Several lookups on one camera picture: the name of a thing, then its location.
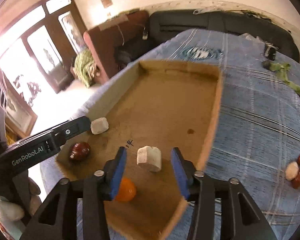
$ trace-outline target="brown square on wall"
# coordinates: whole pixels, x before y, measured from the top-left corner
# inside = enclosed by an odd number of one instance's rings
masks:
[[[113,5],[112,0],[101,0],[101,2],[104,8],[108,8],[109,6]]]

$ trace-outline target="finger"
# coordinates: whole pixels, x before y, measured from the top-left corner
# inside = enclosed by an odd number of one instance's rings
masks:
[[[39,186],[32,180],[32,178],[28,177],[29,179],[29,191],[32,195],[40,195],[41,191]]]
[[[41,205],[41,199],[38,195],[31,196],[29,213],[33,216]]]
[[[19,221],[25,215],[21,206],[8,201],[0,200],[0,220],[8,219],[12,222]]]

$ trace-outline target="cardboard surface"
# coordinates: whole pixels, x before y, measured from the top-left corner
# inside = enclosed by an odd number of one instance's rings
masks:
[[[109,130],[99,135],[87,132],[80,138],[90,144],[90,156],[72,164],[68,146],[58,155],[58,164],[71,180],[82,179],[114,158],[119,146],[125,146],[124,176],[135,183],[137,195],[128,203],[105,202],[108,224],[127,239],[164,239],[187,206],[174,178],[170,151],[179,147],[186,160],[204,169],[217,126],[222,76],[217,66],[175,61],[140,62],[124,78],[129,76],[132,85],[123,96],[115,93],[115,87],[120,90],[124,85],[117,83],[108,98],[95,104],[117,101],[106,114]],[[92,109],[87,114],[90,119]],[[162,152],[158,173],[137,166],[138,148],[146,145]]]

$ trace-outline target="green cloth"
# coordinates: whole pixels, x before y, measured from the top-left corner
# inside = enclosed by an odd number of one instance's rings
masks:
[[[290,70],[291,65],[289,63],[270,63],[270,70],[276,72],[276,76],[279,80],[282,80],[291,89],[293,89],[298,95],[300,95],[300,86],[296,85],[294,82],[288,80],[287,72]]]
[[[75,73],[87,88],[89,88],[92,83],[88,74],[88,69],[92,64],[94,64],[94,59],[91,51],[88,49],[81,51],[74,61]]]

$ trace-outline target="white cube-shaped object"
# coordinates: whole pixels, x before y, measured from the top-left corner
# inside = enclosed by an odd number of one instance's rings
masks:
[[[98,118],[91,122],[91,132],[93,134],[103,133],[108,129],[109,124],[105,117]]]
[[[137,165],[148,171],[160,171],[162,167],[161,151],[157,147],[150,146],[138,149]]]

